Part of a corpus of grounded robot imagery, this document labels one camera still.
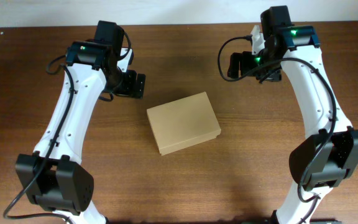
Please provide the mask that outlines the brown cardboard box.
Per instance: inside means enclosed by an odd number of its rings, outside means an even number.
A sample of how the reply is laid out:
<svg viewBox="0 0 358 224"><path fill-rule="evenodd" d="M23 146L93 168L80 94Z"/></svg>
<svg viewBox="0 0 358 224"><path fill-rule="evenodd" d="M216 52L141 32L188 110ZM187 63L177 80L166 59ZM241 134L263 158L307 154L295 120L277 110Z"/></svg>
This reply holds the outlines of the brown cardboard box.
<svg viewBox="0 0 358 224"><path fill-rule="evenodd" d="M147 109L160 155L217 138L221 127L204 91Z"/></svg>

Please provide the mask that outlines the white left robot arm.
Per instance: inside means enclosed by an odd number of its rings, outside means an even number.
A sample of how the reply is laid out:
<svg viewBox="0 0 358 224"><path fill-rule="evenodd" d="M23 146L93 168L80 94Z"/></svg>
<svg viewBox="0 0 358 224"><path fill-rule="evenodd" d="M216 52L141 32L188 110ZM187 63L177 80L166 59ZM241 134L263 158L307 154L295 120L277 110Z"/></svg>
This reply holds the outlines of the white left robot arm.
<svg viewBox="0 0 358 224"><path fill-rule="evenodd" d="M15 164L19 196L40 206L42 217L108 222L92 201L93 176L81 166L83 141L97 101L143 97L145 75L129 68L133 56L125 30L99 21L92 39L75 41L56 59L65 77L52 118L33 153Z"/></svg>

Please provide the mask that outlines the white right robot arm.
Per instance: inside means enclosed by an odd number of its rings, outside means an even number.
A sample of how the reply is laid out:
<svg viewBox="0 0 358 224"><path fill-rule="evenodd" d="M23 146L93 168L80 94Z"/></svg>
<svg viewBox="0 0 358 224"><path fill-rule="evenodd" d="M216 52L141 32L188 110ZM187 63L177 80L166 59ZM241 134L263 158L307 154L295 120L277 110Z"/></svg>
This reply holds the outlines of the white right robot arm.
<svg viewBox="0 0 358 224"><path fill-rule="evenodd" d="M312 26L296 26L286 6L272 6L246 36L252 49L234 53L222 78L278 82L286 75L300 107L305 140L289 157L293 179L270 223L309 223L322 199L352 176L358 165L358 129L341 109L326 75Z"/></svg>

